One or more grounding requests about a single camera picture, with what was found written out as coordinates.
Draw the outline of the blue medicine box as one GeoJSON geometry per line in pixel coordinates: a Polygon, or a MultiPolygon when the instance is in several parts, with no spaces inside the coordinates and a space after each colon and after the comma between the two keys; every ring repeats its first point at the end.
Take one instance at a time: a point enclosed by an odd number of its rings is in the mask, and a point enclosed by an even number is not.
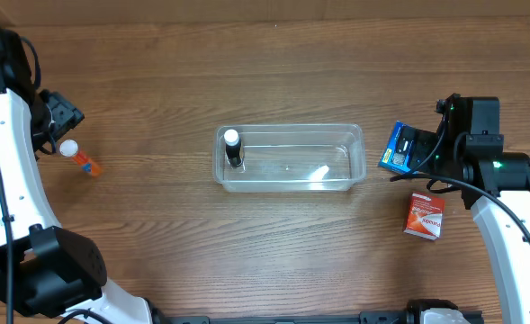
{"type": "Polygon", "coordinates": [[[393,170],[393,167],[391,166],[391,158],[392,158],[392,145],[394,143],[394,140],[395,140],[395,137],[396,135],[398,134],[399,130],[400,130],[400,126],[401,125],[407,125],[406,123],[403,123],[401,121],[396,121],[395,125],[394,125],[394,128],[391,132],[391,135],[390,135],[390,138],[389,138],[389,141],[383,151],[383,154],[382,154],[382,157],[379,161],[379,166],[382,167],[382,168],[385,168],[385,169],[388,169],[394,173],[397,173],[393,170]]]}

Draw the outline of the orange tube with white cap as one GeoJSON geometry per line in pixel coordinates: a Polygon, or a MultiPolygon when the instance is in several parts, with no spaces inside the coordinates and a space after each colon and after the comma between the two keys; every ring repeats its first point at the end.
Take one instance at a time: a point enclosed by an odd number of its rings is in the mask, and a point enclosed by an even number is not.
{"type": "Polygon", "coordinates": [[[66,158],[71,158],[82,170],[90,176],[99,176],[103,170],[94,162],[72,139],[63,141],[59,146],[59,152],[66,158]]]}

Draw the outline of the dark bottle with white cap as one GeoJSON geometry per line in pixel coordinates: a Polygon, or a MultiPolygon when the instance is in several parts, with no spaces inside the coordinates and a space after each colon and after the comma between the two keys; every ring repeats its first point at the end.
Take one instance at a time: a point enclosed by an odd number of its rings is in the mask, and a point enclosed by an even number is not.
{"type": "Polygon", "coordinates": [[[229,164],[234,168],[240,167],[243,164],[244,149],[239,133],[234,129],[226,130],[223,139],[229,164]]]}

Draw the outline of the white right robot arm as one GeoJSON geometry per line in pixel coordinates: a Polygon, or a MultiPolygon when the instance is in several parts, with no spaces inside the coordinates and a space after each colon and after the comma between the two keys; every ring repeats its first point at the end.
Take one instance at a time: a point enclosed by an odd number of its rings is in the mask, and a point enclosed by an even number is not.
{"type": "Polygon", "coordinates": [[[489,253],[506,323],[530,323],[530,157],[506,152],[496,97],[451,94],[436,104],[436,133],[423,143],[416,130],[398,152],[405,166],[393,181],[425,179],[460,192],[489,253]]]}

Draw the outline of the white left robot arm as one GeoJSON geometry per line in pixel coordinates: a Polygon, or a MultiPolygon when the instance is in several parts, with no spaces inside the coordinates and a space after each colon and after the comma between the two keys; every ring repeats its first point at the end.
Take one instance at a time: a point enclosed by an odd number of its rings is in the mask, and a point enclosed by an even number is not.
{"type": "Polygon", "coordinates": [[[96,244],[63,229],[51,209],[38,156],[55,154],[84,116],[40,81],[31,42],[0,27],[0,301],[6,319],[163,322],[150,301],[109,278],[96,244]]]}

